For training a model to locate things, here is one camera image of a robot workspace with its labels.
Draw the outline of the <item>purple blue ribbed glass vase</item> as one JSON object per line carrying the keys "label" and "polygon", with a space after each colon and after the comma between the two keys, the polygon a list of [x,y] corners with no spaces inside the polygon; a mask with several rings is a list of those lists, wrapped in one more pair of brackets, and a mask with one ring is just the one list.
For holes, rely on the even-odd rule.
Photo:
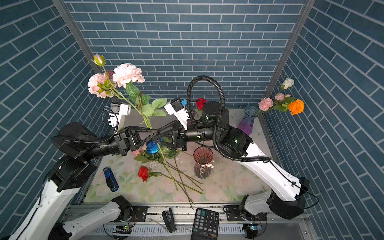
{"label": "purple blue ribbed glass vase", "polygon": [[248,106],[244,109],[244,114],[238,128],[245,134],[250,135],[253,131],[254,121],[258,117],[259,108],[256,106]]}

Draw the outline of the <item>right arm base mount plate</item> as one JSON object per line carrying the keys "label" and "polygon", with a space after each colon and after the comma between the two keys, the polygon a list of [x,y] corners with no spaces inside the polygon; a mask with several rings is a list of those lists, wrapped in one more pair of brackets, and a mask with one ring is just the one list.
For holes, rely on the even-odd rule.
{"label": "right arm base mount plate", "polygon": [[263,222],[268,219],[267,213],[258,213],[252,215],[246,210],[240,208],[239,205],[226,205],[223,207],[228,222],[240,222],[240,221],[255,221]]}

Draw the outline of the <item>small red rose stem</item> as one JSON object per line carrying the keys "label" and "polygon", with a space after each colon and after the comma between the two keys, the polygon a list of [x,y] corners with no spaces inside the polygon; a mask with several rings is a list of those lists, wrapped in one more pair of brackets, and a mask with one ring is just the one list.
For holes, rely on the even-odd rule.
{"label": "small red rose stem", "polygon": [[199,98],[196,100],[196,105],[199,111],[202,111],[203,106],[207,103],[205,99]]}

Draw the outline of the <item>blue rose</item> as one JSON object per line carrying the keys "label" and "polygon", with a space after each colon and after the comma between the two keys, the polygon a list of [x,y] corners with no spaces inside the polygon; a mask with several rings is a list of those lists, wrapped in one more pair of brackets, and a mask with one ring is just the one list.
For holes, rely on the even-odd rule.
{"label": "blue rose", "polygon": [[148,141],[146,143],[146,150],[150,153],[150,154],[155,154],[155,153],[158,153],[159,152],[159,149],[160,149],[160,144],[157,144],[155,142],[153,142],[152,140]]}

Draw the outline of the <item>red rose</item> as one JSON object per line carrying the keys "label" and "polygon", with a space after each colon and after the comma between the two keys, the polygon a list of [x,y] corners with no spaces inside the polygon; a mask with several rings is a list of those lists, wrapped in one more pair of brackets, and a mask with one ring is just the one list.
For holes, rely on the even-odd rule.
{"label": "red rose", "polygon": [[192,187],[189,187],[189,186],[187,186],[186,184],[184,184],[184,183],[182,183],[182,182],[180,182],[180,181],[177,181],[177,180],[175,180],[174,178],[169,177],[169,176],[167,176],[167,175],[165,175],[165,174],[163,174],[163,173],[161,173],[161,172],[152,172],[152,171],[151,171],[150,169],[148,169],[147,167],[143,167],[143,166],[141,166],[140,169],[139,169],[139,172],[138,172],[138,176],[139,176],[139,178],[141,178],[141,179],[143,180],[143,182],[146,182],[146,181],[148,180],[148,178],[150,178],[150,177],[165,177],[165,178],[167,178],[167,179],[172,180],[173,182],[175,182],[175,183],[178,184],[179,186],[183,186],[183,187],[188,188],[188,189],[190,189],[190,190],[192,190],[192,191],[194,191],[194,192],[197,192],[197,193],[199,193],[199,194],[202,194],[202,193],[203,193],[203,192],[198,191],[198,190],[196,190],[196,189],[194,189],[194,188],[192,188]]}

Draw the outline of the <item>pink rose stem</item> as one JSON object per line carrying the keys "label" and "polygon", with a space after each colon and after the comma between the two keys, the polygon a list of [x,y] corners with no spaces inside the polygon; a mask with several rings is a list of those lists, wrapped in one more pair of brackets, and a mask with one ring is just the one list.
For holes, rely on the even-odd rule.
{"label": "pink rose stem", "polygon": [[287,112],[288,111],[288,104],[285,103],[285,100],[290,98],[290,94],[283,94],[278,93],[275,95],[273,99],[271,98],[263,98],[261,102],[259,103],[259,110],[257,112],[257,115],[263,115],[264,113],[271,111],[271,110],[277,110],[280,112]]}

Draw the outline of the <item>pink glass vase with twine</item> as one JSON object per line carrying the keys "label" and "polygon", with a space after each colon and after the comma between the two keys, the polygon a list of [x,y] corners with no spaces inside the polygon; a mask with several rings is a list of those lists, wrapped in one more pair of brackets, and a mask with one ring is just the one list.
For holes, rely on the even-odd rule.
{"label": "pink glass vase with twine", "polygon": [[195,175],[200,179],[208,178],[214,168],[214,154],[211,149],[206,147],[198,147],[194,151],[194,160],[196,162],[194,171]]}

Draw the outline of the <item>white rose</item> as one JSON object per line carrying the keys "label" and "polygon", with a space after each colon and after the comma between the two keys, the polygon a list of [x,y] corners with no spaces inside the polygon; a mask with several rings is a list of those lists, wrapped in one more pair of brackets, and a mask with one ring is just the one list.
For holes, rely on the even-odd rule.
{"label": "white rose", "polygon": [[291,78],[287,78],[281,84],[281,90],[287,90],[294,85],[295,81]]}

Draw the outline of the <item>orange rose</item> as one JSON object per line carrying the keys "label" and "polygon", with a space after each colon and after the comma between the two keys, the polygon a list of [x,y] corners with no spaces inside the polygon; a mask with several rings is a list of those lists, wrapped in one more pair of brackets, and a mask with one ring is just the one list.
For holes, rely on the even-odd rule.
{"label": "orange rose", "polygon": [[292,116],[302,113],[305,109],[305,103],[293,97],[286,98],[277,105],[277,110],[286,113],[289,111]]}

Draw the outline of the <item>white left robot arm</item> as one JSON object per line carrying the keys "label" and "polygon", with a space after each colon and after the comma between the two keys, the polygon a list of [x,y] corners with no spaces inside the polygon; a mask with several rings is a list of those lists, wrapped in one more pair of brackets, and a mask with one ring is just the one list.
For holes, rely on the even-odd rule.
{"label": "white left robot arm", "polygon": [[80,123],[65,125],[53,144],[65,153],[44,178],[40,196],[20,227],[7,240],[78,240],[97,227],[118,221],[129,224],[136,214],[123,196],[74,221],[58,220],[72,198],[97,169],[91,160],[108,155],[125,156],[158,134],[158,130],[130,126],[98,138]]}

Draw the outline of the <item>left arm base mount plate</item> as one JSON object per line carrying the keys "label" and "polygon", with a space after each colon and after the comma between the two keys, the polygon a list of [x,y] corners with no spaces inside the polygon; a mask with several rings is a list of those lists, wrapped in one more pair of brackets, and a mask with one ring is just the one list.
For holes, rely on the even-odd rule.
{"label": "left arm base mount plate", "polygon": [[132,219],[131,222],[139,222],[143,223],[146,221],[147,213],[148,213],[148,206],[132,206],[131,207],[131,215]]}

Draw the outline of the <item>large pink rose spray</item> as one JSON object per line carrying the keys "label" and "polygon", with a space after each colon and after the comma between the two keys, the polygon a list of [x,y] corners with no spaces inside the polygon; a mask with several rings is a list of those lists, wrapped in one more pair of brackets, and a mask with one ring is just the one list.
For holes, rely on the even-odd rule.
{"label": "large pink rose spray", "polygon": [[135,86],[135,84],[146,81],[141,68],[125,63],[115,67],[113,73],[110,74],[105,68],[104,56],[96,54],[91,61],[101,67],[103,72],[90,77],[88,82],[90,94],[102,99],[116,97],[127,102],[143,117],[143,122],[150,130],[153,129],[151,125],[153,116],[164,117],[166,115],[161,108],[166,105],[167,99],[155,99],[151,102],[151,97],[141,93]]}

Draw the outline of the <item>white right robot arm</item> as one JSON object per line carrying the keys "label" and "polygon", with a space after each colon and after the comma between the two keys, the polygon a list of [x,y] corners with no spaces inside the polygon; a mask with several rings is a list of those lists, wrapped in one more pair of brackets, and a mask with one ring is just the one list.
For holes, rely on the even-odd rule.
{"label": "white right robot arm", "polygon": [[188,142],[210,141],[213,136],[214,149],[230,160],[240,163],[260,179],[270,190],[259,195],[245,195],[237,214],[245,220],[264,212],[273,212],[279,217],[291,220],[304,213],[309,181],[297,178],[266,156],[244,131],[230,126],[230,112],[224,109],[219,115],[221,104],[207,102],[203,105],[202,121],[193,123],[186,108],[187,102],[175,99],[165,105],[169,115],[177,119],[158,129],[159,135],[169,133],[174,148],[186,149]]}

